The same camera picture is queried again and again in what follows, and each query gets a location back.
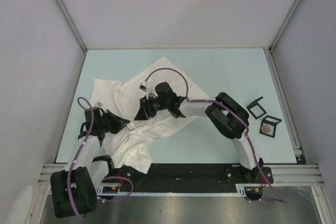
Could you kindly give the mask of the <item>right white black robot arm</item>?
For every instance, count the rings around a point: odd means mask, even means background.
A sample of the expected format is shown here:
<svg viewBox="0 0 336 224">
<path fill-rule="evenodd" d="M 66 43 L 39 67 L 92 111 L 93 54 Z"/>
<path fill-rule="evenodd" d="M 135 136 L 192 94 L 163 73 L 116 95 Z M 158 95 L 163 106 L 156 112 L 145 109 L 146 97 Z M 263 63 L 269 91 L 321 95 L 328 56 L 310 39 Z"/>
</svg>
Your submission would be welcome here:
<svg viewBox="0 0 336 224">
<path fill-rule="evenodd" d="M 176 119 L 207 117 L 221 135 L 232 140 L 239 155 L 243 179 L 254 183 L 261 177 L 264 163 L 249 137 L 249 114 L 228 94 L 221 92 L 214 99 L 191 99 L 178 96 L 167 82 L 156 85 L 155 92 L 155 95 L 149 94 L 140 99 L 136 121 L 149 120 L 165 110 Z"/>
</svg>

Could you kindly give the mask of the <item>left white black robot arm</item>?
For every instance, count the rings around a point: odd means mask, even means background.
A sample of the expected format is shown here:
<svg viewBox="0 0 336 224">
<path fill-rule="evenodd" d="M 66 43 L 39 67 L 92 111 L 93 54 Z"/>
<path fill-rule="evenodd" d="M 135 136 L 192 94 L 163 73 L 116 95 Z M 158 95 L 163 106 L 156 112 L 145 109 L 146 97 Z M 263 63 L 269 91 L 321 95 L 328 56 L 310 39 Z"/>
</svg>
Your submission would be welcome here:
<svg viewBox="0 0 336 224">
<path fill-rule="evenodd" d="M 109 155 L 99 156 L 107 133 L 118 134 L 130 121 L 100 107 L 85 109 L 74 158 L 50 177 L 52 203 L 57 218 L 85 217 L 96 210 L 97 190 L 102 181 L 115 178 L 116 169 Z"/>
</svg>

